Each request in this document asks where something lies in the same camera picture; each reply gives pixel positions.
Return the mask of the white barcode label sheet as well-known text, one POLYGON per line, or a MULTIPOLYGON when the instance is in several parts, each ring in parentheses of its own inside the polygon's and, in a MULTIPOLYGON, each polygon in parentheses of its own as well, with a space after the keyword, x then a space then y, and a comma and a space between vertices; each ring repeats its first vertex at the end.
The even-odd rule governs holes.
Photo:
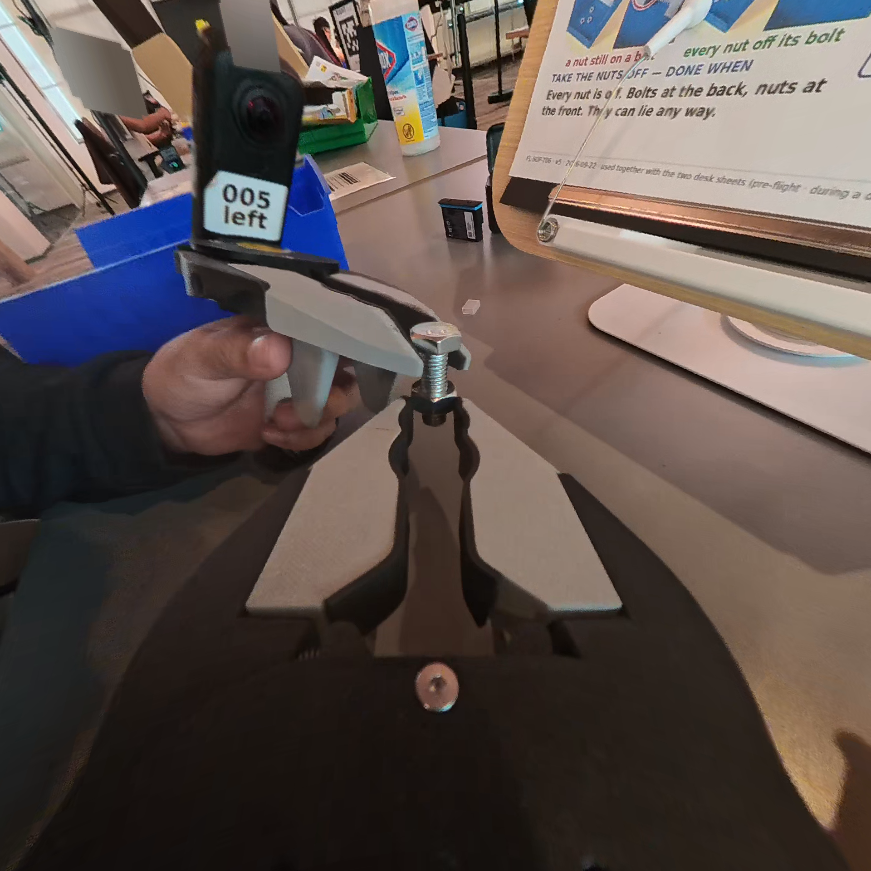
POLYGON ((328 171, 323 178, 329 189, 329 198, 335 202, 350 194, 394 180, 395 176, 366 162, 358 162, 328 171))

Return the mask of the disinfecting wipes canister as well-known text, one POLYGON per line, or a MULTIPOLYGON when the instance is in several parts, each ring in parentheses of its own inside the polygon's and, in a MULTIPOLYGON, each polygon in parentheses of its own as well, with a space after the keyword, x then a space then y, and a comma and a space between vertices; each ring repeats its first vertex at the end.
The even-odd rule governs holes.
POLYGON ((369 16, 401 152, 433 151, 440 136, 419 3, 373 1, 369 16))

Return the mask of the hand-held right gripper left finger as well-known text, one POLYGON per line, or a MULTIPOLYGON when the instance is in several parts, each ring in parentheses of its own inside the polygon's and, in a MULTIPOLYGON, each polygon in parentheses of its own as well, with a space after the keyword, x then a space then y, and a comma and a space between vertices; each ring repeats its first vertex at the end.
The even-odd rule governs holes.
POLYGON ((398 608, 408 587, 411 432, 412 408, 401 398, 314 463, 246 600, 248 615, 370 633, 398 608))

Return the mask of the silver hex nut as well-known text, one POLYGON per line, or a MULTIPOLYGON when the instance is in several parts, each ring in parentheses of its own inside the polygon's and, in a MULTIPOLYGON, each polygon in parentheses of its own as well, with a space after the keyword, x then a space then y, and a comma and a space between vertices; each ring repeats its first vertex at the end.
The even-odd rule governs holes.
POLYGON ((452 382, 441 387, 430 388, 423 380, 415 382, 411 388, 408 403, 421 417, 424 425, 436 428, 444 425, 456 405, 456 392, 452 382))

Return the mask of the blue plastic bin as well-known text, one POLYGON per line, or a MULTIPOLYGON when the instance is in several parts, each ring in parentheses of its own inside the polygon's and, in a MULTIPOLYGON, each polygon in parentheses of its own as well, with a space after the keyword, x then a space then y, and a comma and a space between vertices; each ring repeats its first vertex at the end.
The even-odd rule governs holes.
POLYGON ((93 270, 2 300, 2 339, 24 362, 74 367, 152 352, 229 315, 190 296, 176 266, 176 248, 191 235, 191 181, 160 192, 168 196, 76 231, 93 270))

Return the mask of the small black battery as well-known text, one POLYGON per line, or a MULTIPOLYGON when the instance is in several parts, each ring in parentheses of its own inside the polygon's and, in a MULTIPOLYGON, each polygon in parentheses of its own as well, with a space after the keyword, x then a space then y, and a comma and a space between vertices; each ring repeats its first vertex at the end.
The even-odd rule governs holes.
POLYGON ((442 198, 438 205, 447 239, 475 243, 483 241, 484 202, 442 198))

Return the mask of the person's left forearm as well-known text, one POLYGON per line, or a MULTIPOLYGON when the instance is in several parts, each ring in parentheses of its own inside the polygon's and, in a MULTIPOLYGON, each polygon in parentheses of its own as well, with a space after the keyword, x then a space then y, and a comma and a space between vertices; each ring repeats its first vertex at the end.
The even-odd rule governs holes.
POLYGON ((36 517, 170 484, 171 463, 143 393, 151 355, 105 354, 78 367, 1 353, 1 509, 36 517))

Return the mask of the printed instruction sheet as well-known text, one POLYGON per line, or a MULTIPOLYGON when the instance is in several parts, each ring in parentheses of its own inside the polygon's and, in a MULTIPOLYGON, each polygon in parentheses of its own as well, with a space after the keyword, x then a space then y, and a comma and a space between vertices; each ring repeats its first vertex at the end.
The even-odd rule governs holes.
POLYGON ((558 2, 510 175, 869 228, 870 3, 558 2))

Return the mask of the instruction sheet on stand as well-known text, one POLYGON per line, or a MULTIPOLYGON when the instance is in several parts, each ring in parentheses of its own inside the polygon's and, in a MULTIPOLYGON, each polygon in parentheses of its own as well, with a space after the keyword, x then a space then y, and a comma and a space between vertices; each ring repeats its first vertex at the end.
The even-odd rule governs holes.
POLYGON ((592 326, 865 453, 870 445, 869 228, 570 185, 510 169, 558 2, 541 2, 496 171, 496 214, 516 247, 626 283, 592 326))

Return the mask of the black chair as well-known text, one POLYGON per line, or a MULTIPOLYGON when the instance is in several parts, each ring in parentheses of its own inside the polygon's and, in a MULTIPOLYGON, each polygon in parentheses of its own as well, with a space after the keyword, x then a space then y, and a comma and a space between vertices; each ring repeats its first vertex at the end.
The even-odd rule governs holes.
POLYGON ((107 137, 82 118, 75 126, 92 158, 101 184, 113 185, 131 209, 140 206, 147 191, 147 178, 123 145, 107 137))

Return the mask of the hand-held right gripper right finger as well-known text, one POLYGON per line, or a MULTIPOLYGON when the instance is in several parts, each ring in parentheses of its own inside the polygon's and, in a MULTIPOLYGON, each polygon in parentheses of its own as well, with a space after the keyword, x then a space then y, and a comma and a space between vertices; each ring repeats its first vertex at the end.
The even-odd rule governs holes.
POLYGON ((476 624, 619 612, 557 469, 469 400, 457 403, 457 448, 461 579, 476 624))

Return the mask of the open cardboard snack box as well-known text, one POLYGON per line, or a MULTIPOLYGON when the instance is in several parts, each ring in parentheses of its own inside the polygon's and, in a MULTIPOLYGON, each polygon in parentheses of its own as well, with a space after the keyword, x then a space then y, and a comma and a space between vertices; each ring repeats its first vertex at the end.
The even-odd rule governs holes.
POLYGON ((357 92, 368 82, 360 72, 314 56, 303 78, 303 126, 350 125, 361 116, 357 92))

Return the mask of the person's left hand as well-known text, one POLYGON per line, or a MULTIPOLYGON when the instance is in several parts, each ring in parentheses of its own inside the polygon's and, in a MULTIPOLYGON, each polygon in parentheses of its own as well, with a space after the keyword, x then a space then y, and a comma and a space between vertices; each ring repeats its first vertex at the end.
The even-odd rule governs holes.
POLYGON ((321 447, 359 400, 354 376, 338 369, 320 422, 306 427, 293 400, 267 416, 266 387, 286 375, 288 337, 245 317, 194 329, 161 347, 147 364, 143 395, 169 452, 219 456, 267 446, 292 453, 321 447))

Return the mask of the silver hex bolt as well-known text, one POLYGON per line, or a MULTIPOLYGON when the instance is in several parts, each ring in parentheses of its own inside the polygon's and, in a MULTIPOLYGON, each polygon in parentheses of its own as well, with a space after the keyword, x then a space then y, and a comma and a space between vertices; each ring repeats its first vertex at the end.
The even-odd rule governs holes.
POLYGON ((443 321, 428 321, 410 329, 410 341, 423 362, 422 379, 434 394, 447 382, 450 354, 461 349, 462 335, 458 328, 443 321))

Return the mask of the green plastic bin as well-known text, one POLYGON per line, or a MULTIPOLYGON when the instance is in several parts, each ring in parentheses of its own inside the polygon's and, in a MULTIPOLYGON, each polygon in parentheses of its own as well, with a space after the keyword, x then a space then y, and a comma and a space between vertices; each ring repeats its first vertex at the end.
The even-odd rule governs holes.
POLYGON ((371 79, 357 92, 361 110, 359 119, 350 125, 300 125, 297 151, 301 155, 316 155, 366 143, 378 125, 376 101, 371 79))

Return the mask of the brown cardboard box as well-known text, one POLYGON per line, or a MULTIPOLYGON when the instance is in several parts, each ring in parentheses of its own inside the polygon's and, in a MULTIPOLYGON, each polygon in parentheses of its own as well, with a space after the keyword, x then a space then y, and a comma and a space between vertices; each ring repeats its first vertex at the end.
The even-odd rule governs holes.
POLYGON ((191 119, 192 66, 199 54, 197 21, 228 38, 236 64, 304 78, 299 49, 267 1, 96 1, 94 6, 132 49, 133 58, 170 107, 191 119))

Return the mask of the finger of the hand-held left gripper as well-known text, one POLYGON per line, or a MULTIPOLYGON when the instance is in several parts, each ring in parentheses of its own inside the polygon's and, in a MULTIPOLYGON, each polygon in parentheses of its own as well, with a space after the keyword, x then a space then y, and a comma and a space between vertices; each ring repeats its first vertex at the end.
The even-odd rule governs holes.
POLYGON ((267 326, 292 341, 287 372, 265 388, 267 412, 286 399, 298 412, 322 412, 341 358, 355 365, 373 412, 387 406, 398 378, 422 376, 421 357, 385 311, 329 289, 327 278, 254 265, 235 269, 266 285, 267 326))
POLYGON ((448 365, 457 371, 470 369, 471 353, 463 344, 459 328, 447 321, 438 320, 431 308, 411 294, 378 279, 347 271, 338 271, 328 276, 327 287, 385 311, 395 322, 408 345, 419 356, 422 356, 424 350, 429 350, 432 354, 446 355, 448 365), (419 346, 413 336, 422 324, 427 323, 436 323, 440 328, 444 328, 446 335, 440 340, 426 340, 419 346))

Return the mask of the black case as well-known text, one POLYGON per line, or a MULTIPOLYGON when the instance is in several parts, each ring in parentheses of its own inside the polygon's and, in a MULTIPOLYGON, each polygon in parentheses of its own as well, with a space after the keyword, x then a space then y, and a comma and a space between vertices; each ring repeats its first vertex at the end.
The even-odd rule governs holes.
POLYGON ((486 131, 486 159, 488 177, 485 184, 485 204, 488 228, 493 235, 502 235, 501 228, 498 224, 495 208, 494 208, 494 190, 493 180, 495 171, 495 161, 497 158, 499 146, 501 144, 504 133, 504 122, 499 122, 491 125, 486 131))

